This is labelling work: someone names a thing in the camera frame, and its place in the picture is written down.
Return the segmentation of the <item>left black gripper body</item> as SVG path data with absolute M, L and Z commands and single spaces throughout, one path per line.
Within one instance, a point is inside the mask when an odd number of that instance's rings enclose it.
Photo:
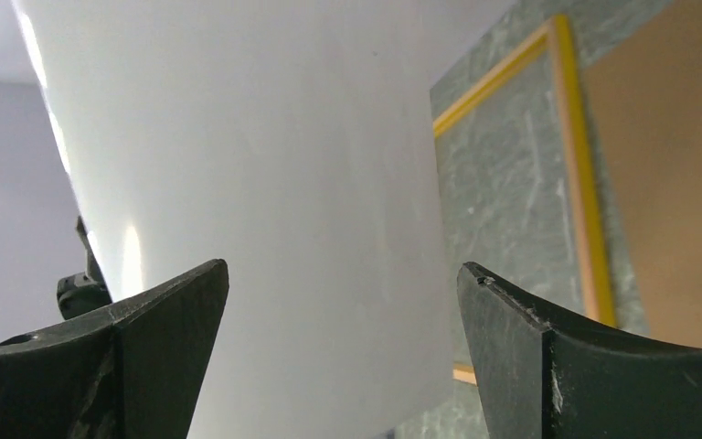
M 77 218 L 76 232 L 85 249 L 85 268 L 80 273 L 61 278 L 57 284 L 57 304 L 64 320 L 81 316 L 112 303 L 112 297 L 96 260 L 82 217 Z

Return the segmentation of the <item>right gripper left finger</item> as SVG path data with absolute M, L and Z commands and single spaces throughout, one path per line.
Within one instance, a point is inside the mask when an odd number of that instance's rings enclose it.
M 213 259 L 0 344 L 0 438 L 184 438 L 229 292 Z

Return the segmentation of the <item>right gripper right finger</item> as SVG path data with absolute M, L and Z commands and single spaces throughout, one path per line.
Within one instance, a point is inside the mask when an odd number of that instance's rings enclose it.
M 702 348 L 606 326 L 475 262 L 458 299 L 493 438 L 702 438 Z

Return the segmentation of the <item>building and sky photo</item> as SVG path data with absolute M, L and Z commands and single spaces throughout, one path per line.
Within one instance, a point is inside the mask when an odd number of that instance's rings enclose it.
M 114 299 L 212 258 L 193 438 L 371 438 L 452 393 L 414 1 L 17 1 Z

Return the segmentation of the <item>brown frame backing board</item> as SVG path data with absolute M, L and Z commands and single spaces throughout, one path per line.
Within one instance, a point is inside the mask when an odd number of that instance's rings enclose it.
M 702 348 L 702 1 L 675 1 L 585 74 L 653 338 Z

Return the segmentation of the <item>yellow wooden picture frame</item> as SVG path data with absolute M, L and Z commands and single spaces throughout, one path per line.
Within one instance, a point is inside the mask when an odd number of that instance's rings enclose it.
M 491 68 L 433 121 L 434 137 L 439 138 L 446 133 L 546 52 L 551 57 L 586 316 L 606 326 L 616 327 L 610 264 L 580 90 L 580 69 L 569 18 L 564 14 L 550 17 Z

